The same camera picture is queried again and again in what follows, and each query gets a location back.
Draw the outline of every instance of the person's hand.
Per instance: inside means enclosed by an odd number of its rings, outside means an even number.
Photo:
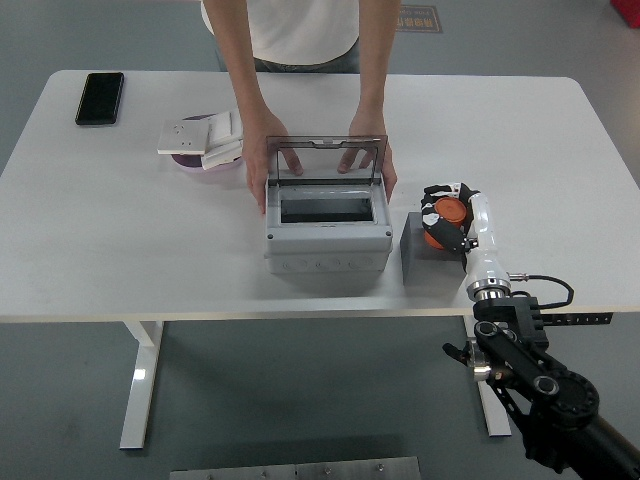
[[[349,135],[352,136],[370,136],[370,135],[386,135],[387,129],[384,125],[384,116],[381,110],[366,111],[358,108],[351,126],[349,127]],[[356,160],[358,151],[355,149],[349,149],[342,156],[340,165],[338,166],[339,173],[347,173],[353,163]],[[358,168],[367,168],[372,160],[372,154],[367,153],[361,160]],[[384,152],[384,162],[382,164],[382,178],[384,180],[384,190],[387,195],[387,201],[391,199],[391,193],[393,187],[398,182],[398,176],[393,166],[393,154],[391,152],[391,146],[387,143],[387,148]]]
[[[269,155],[267,153],[267,137],[286,137],[286,127],[270,110],[255,115],[244,125],[242,158],[247,164],[247,187],[258,202],[260,211],[265,213],[265,184],[269,175]],[[287,165],[295,175],[302,175],[303,169],[298,155],[292,149],[283,149]]]

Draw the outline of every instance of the white t-shirt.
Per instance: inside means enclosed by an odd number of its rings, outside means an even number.
[[[358,39],[358,0],[247,0],[253,56],[317,65],[344,55]],[[207,12],[202,16],[213,33]]]

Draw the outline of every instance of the jeans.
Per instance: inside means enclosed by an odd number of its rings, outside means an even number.
[[[216,56],[220,64],[220,71],[226,72],[227,66],[216,45]],[[360,73],[360,48],[358,41],[353,44],[347,53],[317,65],[283,65],[281,63],[268,62],[259,58],[253,59],[256,72],[271,73]]]

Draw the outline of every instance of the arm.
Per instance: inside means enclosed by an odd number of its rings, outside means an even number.
[[[384,86],[399,10],[400,0],[360,0],[360,103],[349,135],[387,133],[383,115]],[[350,166],[347,161],[341,171],[348,170]],[[389,199],[398,181],[389,146],[382,175]]]
[[[288,132],[267,106],[258,85],[246,1],[204,0],[204,6],[227,64],[242,118],[242,157],[247,163],[247,186],[264,213],[268,168],[266,137],[287,136]],[[302,174],[300,161],[293,152],[285,159],[294,173]]]

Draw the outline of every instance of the electrical distribution box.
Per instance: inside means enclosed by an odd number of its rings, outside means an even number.
[[[393,240],[382,180],[387,137],[269,137],[267,145],[268,270],[384,270]],[[290,171],[290,155],[302,175]],[[348,169],[340,168],[345,159]]]

